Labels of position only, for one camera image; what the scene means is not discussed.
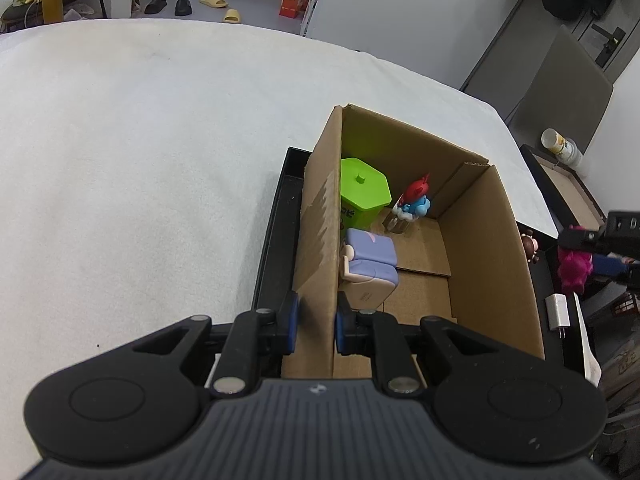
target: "pink plush toy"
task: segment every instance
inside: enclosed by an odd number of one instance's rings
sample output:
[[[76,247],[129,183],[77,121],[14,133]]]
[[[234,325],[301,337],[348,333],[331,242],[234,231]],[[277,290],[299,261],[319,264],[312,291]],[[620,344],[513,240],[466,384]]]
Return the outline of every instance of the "pink plush toy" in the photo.
[[[569,226],[569,229],[585,230],[580,226]],[[593,264],[591,263],[591,253],[583,251],[570,251],[558,247],[558,277],[562,285],[563,294],[582,294],[584,292],[584,283],[589,275],[593,272]]]

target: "smurf figure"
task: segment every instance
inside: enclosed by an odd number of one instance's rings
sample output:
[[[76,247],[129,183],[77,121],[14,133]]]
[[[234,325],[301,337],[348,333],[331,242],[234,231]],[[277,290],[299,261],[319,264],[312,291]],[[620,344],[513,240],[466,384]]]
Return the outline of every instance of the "smurf figure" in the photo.
[[[431,202],[426,195],[429,190],[428,179],[429,174],[426,174],[409,185],[383,222],[387,231],[402,233],[409,223],[415,222],[428,213],[431,207]]]

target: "white tablecloth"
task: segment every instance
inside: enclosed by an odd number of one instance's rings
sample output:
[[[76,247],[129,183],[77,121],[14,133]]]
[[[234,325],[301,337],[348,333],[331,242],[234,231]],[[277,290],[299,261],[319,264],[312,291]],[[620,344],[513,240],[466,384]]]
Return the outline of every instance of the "white tablecloth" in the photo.
[[[516,218],[552,219],[498,114],[368,54],[244,25],[95,20],[0,36],[0,478],[38,457],[45,375],[191,314],[250,306],[287,146],[334,105],[496,164]]]

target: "gray tile floor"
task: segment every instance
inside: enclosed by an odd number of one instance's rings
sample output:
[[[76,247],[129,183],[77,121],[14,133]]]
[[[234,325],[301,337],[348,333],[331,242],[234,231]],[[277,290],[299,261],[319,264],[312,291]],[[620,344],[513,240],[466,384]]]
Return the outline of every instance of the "gray tile floor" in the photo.
[[[151,0],[141,0],[142,9],[146,7]],[[201,22],[222,22],[226,9],[212,9],[200,3],[200,0],[189,0],[193,13],[189,16],[174,16],[175,3],[177,0],[166,0],[166,7],[158,12],[158,14],[144,14],[144,12],[135,12],[133,18],[177,18],[180,20],[200,20]],[[226,0],[229,8],[236,9],[240,13],[242,23],[246,25],[254,25],[255,27],[272,28],[291,34],[300,33],[300,25],[302,16],[296,19],[285,18],[280,16],[280,0]]]

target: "black slipper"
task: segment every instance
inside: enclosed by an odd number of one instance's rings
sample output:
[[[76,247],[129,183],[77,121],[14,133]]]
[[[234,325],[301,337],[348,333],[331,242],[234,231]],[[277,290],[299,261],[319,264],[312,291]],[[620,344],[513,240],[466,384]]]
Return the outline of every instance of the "black slipper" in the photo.
[[[145,7],[145,14],[157,14],[166,7],[166,0],[151,0]]]
[[[191,2],[189,0],[178,0],[175,3],[175,15],[176,16],[188,16],[193,11],[191,10]]]

